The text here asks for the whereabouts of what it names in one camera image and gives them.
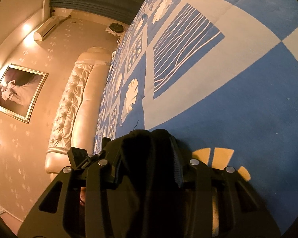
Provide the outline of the person left hand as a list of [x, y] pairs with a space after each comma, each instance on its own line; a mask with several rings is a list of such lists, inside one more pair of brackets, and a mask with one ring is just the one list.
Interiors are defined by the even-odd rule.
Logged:
[[85, 206], [86, 201], [86, 187], [81, 187], [80, 197], [79, 197], [79, 203], [81, 206]]

